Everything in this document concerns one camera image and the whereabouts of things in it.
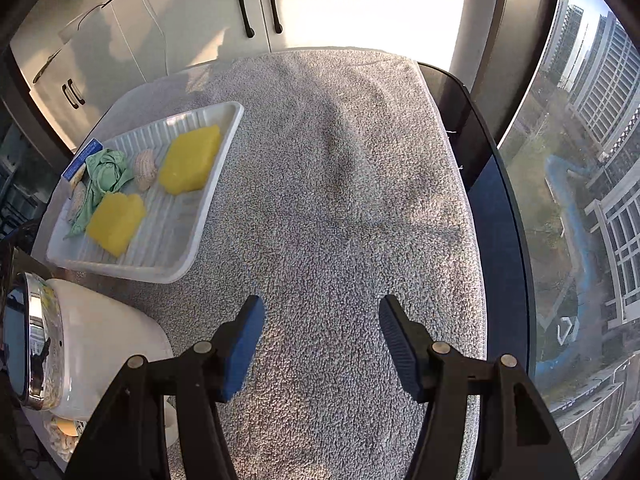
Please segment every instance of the blue gripper pad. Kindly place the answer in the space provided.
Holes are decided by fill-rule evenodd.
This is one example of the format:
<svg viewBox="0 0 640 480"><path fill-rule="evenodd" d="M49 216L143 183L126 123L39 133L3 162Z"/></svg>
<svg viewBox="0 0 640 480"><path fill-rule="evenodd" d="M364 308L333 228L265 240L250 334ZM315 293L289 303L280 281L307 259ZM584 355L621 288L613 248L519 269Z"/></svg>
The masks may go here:
<svg viewBox="0 0 640 480"><path fill-rule="evenodd" d="M392 295L380 301L378 319L402 389L416 402L425 402L422 374L429 362L428 347L433 343L431 336L423 325L408 319Z"/></svg>
<svg viewBox="0 0 640 480"><path fill-rule="evenodd" d="M249 296L236 318L222 324L212 342L223 365L224 381L218 392L221 402L228 402L242 389L255 347L262 334L264 304L258 296Z"/></svg>

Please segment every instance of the white plastic tray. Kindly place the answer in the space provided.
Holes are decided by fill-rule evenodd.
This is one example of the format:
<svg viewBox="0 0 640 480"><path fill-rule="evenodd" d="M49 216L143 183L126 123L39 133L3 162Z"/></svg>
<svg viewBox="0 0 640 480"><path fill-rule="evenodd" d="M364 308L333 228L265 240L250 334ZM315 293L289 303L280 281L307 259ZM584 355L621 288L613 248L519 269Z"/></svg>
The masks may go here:
<svg viewBox="0 0 640 480"><path fill-rule="evenodd" d="M217 124L223 136L209 180L203 189L173 196L164 191L157 179L143 193L140 193L133 180L123 186L121 192L125 194L140 194L145 202L146 217L129 243L127 252L118 259L87 235L65 240L71 228L66 222L71 200L66 201L56 221L47 248L47 259L65 269L85 270L139 282L171 283L183 277L198 253L213 192L243 113L244 108L236 102L206 106L103 142L105 148L124 152L130 168L137 153L151 148L154 150L156 166L160 168L169 145L178 135Z"/></svg>

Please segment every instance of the cabinet door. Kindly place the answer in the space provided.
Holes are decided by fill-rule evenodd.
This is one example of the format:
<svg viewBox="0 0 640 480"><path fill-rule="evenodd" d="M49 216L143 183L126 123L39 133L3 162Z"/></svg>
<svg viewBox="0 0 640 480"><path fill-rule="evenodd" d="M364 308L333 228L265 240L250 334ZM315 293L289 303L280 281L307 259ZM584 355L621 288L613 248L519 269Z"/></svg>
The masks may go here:
<svg viewBox="0 0 640 480"><path fill-rule="evenodd" d="M244 0L254 31L247 37L238 0L148 0L166 40L170 73L213 59L269 51L260 0Z"/></svg>
<svg viewBox="0 0 640 480"><path fill-rule="evenodd" d="M62 48L31 89L31 96L60 139L74 150L94 125L69 89L69 79L78 79L74 53Z"/></svg>
<svg viewBox="0 0 640 480"><path fill-rule="evenodd" d="M34 101L63 141L80 146L104 113L144 83L111 6L92 12L33 87Z"/></svg>
<svg viewBox="0 0 640 480"><path fill-rule="evenodd" d="M73 53L72 89L85 100L82 109L92 126L117 99L145 82L111 4L87 16L65 49Z"/></svg>
<svg viewBox="0 0 640 480"><path fill-rule="evenodd" d="M355 46L448 69L464 0L262 0L271 49Z"/></svg>

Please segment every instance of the electrical wire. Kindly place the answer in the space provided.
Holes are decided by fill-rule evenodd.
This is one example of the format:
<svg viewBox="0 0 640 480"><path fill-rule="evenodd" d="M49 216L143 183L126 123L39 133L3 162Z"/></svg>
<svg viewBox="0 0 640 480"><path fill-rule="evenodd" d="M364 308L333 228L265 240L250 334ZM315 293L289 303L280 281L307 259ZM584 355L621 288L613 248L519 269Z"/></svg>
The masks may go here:
<svg viewBox="0 0 640 480"><path fill-rule="evenodd" d="M80 30L80 23L82 23L82 20L84 20L89 13L91 13L92 11L94 11L95 9L97 9L98 7L100 7L101 9L103 9L104 7L106 7L107 5L109 5L113 0L107 0L106 2L104 2L103 4L97 4L93 9L90 9L86 12L86 14L80 18L80 21L78 22L78 30Z"/></svg>
<svg viewBox="0 0 640 480"><path fill-rule="evenodd" d="M102 5L102 4L97 4L93 9L88 10L88 11L86 12L86 14L85 14L82 18L80 18L80 21L78 22L78 30L80 30L80 23L82 23L82 20L84 20L84 19L89 15L89 13L90 13L90 12L92 12L92 10L97 9L97 8L98 8L98 7L100 7L101 5Z"/></svg>
<svg viewBox="0 0 640 480"><path fill-rule="evenodd" d="M46 67L49 66L51 64L51 62L53 61L53 58L55 58L58 53L60 52L60 50L62 50L61 48L59 48L54 54L51 54L51 56L49 56L47 58L47 62L42 66L42 68L38 71L38 73L36 74L36 77L33 78L33 84L36 84L38 82L38 79L40 79L40 76L42 76L42 73L45 71Z"/></svg>
<svg viewBox="0 0 640 480"><path fill-rule="evenodd" d="M142 0L142 3L145 6L146 12L148 12L149 15L151 16L151 19L154 20L156 27L160 31L160 36L162 36L162 41L164 41L164 72L167 75L169 75L169 59L166 53L166 37L164 36L164 31L162 30L162 27L160 27L160 24L158 23L158 19L157 19L158 17L156 16L156 12L153 10L153 7L151 7L151 3L149 2L149 0Z"/></svg>
<svg viewBox="0 0 640 480"><path fill-rule="evenodd" d="M28 457L25 457L25 454L28 452L35 453L36 456L31 459L29 459ZM33 447L26 447L25 449L23 449L20 452L20 456L22 457L22 461L24 462L24 464L32 471L34 469L37 469L38 466L40 465L40 462L42 462L42 460L40 460L41 458L40 452L37 449L33 449Z"/></svg>
<svg viewBox="0 0 640 480"><path fill-rule="evenodd" d="M133 51L132 51L131 47L129 46L129 41L127 41L127 37L124 35L124 31L122 30L122 27L120 26L120 20L118 19L118 15L116 14L116 11L113 9L113 7L111 7L111 12L113 12L113 17L115 18L116 24L118 25L118 28L120 29L120 33L122 34L122 39L124 40L125 45L127 45L127 48L129 49L129 53L131 54L131 59L136 64L136 67L138 67L138 72L140 72L140 75L142 76L142 80L146 83L146 77L142 73L142 70L140 70L140 65L138 64L138 62L136 60L136 56L133 55Z"/></svg>

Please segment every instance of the seashell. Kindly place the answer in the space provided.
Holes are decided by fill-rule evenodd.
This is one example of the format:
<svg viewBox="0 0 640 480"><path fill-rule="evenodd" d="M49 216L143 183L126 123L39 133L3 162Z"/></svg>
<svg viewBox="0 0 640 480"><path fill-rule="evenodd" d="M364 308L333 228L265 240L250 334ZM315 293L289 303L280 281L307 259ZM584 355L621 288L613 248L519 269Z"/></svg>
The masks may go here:
<svg viewBox="0 0 640 480"><path fill-rule="evenodd" d="M76 449L79 437L68 436L60 431L55 419L45 420L44 427L49 433L49 444L53 450L64 460L69 462L71 455Z"/></svg>
<svg viewBox="0 0 640 480"><path fill-rule="evenodd" d="M78 171L74 173L74 176L71 177L71 180L69 181L69 187L71 189L71 192L74 191L78 183L82 180L82 177L84 177L85 171L86 171L86 162L83 162L82 165L78 168Z"/></svg>
<svg viewBox="0 0 640 480"><path fill-rule="evenodd" d="M85 196L86 186L84 185L84 182L78 182L74 189L74 193L71 196L71 206L69 206L69 211L66 213L66 221L70 224L72 224L76 219L76 215L84 203Z"/></svg>
<svg viewBox="0 0 640 480"><path fill-rule="evenodd" d="M146 191L151 187L158 176L158 168L154 162L154 150L144 150L136 155L136 160L133 163L133 175L140 191Z"/></svg>

